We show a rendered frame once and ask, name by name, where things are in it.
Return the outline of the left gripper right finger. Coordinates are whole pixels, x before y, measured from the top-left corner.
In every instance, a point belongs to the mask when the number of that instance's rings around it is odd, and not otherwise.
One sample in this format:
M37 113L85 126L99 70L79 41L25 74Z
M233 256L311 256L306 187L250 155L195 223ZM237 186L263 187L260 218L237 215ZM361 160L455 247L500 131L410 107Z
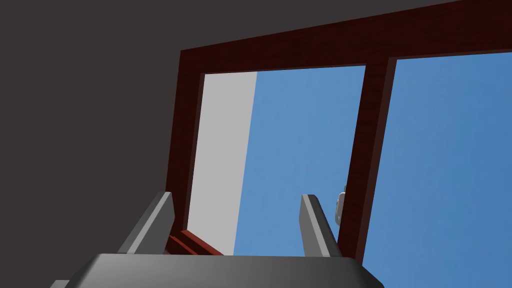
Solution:
M301 195L299 226L306 258L341 258L342 254L316 195Z

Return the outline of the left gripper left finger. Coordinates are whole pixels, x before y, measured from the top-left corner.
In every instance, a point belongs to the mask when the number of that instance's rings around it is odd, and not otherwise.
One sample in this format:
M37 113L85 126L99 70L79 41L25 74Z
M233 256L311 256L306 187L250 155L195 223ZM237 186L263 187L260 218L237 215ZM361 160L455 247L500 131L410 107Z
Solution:
M169 191L158 192L117 252L164 254L174 220L172 194Z

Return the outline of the dark red wooden window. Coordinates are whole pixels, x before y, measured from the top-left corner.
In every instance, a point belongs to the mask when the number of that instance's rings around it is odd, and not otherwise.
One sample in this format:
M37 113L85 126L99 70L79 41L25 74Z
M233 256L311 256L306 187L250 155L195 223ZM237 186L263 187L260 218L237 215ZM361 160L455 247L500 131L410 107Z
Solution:
M348 169L348 206L337 242L345 256L361 263L397 61L510 51L512 0L458 0L182 50L166 179L175 220L166 252L220 254L187 230L208 74L365 65Z

